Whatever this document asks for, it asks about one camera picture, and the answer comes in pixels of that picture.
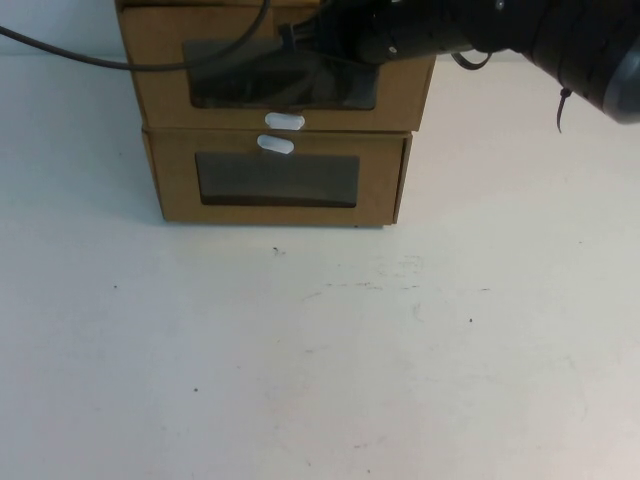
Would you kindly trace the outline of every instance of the drawer pull tab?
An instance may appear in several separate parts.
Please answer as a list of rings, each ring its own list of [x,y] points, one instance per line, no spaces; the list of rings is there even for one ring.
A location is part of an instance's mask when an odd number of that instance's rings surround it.
[[[289,115],[286,113],[268,113],[264,121],[273,130],[298,131],[304,127],[305,119],[302,115]]]
[[[271,135],[260,135],[258,137],[258,145],[263,150],[282,153],[284,155],[289,155],[291,152],[293,152],[294,149],[294,145],[291,140],[272,137]]]

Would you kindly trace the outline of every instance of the stacked cardboard drawers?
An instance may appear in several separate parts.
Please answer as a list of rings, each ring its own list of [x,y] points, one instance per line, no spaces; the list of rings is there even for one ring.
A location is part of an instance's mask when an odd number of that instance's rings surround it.
[[[127,55],[137,64],[199,58],[210,53],[207,48],[215,51],[237,39],[259,11],[259,0],[117,0],[116,5]],[[268,50],[278,25],[308,18],[316,8],[317,0],[274,1],[249,54],[262,45]],[[248,55],[244,51],[235,58]],[[420,126],[434,61],[390,63],[375,74],[342,71],[350,88],[330,79],[326,105],[300,106],[287,105],[281,92],[273,104],[242,103],[238,99],[247,98],[247,85],[275,87],[247,83],[241,73],[238,79],[220,77],[233,58],[189,72],[133,74],[165,218],[211,224],[395,223],[411,132]],[[322,96],[320,87],[305,88]],[[297,95],[308,97],[307,90]],[[280,114],[288,123],[272,121]]]

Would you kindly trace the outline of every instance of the white wall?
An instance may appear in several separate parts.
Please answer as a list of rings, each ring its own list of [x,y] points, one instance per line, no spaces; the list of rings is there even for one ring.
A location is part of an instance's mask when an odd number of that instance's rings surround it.
[[[113,0],[0,0],[0,25],[83,53],[123,52]],[[0,54],[31,52],[0,38]]]

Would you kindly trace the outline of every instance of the cardboard box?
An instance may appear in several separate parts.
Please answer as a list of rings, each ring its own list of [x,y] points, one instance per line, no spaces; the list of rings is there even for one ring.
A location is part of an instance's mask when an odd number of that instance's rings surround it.
[[[234,5],[259,3],[254,0],[227,2]],[[200,2],[177,0],[166,3],[190,6],[131,6],[148,3],[157,5],[165,2],[136,0],[121,4],[119,10],[128,58],[139,64],[182,62],[185,55],[196,55],[193,52],[198,49],[214,48],[222,41],[233,41],[253,22],[258,12],[258,8],[252,6],[193,6]],[[290,3],[299,3],[299,0],[278,2],[277,5]],[[314,8],[272,8],[255,38],[264,44],[277,37],[278,25],[306,19],[314,11]],[[212,62],[210,68],[220,68],[218,64]],[[201,71],[137,73],[133,78],[144,123],[149,128],[263,130],[268,113],[287,112],[302,115],[304,130],[307,131],[405,132],[416,131],[420,127],[433,67],[433,59],[392,62],[380,67],[375,78],[368,71],[349,70],[344,73],[345,83],[365,86],[353,87],[355,93],[341,92],[339,95],[346,95],[346,99],[332,100],[344,108],[314,105],[313,108],[292,109],[286,106],[287,101],[283,101],[284,106],[280,107],[273,107],[270,103],[270,108],[238,108],[239,105],[246,106],[246,102],[229,106],[220,103],[221,98],[228,99],[224,93],[229,90],[224,86],[226,84],[211,93],[209,87],[213,83],[206,76],[210,73]],[[204,75],[204,80],[198,79],[198,75]]]
[[[382,226],[397,221],[410,134],[145,129],[162,211],[209,224]]]

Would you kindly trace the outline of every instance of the drawer window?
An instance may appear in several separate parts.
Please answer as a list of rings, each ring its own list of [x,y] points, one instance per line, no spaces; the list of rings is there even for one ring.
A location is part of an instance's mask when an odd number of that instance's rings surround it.
[[[211,55],[229,42],[183,44],[187,61]],[[282,52],[274,40],[251,41],[239,51],[188,71],[196,108],[372,110],[378,68],[311,52]]]
[[[355,208],[357,156],[196,154],[204,205]]]

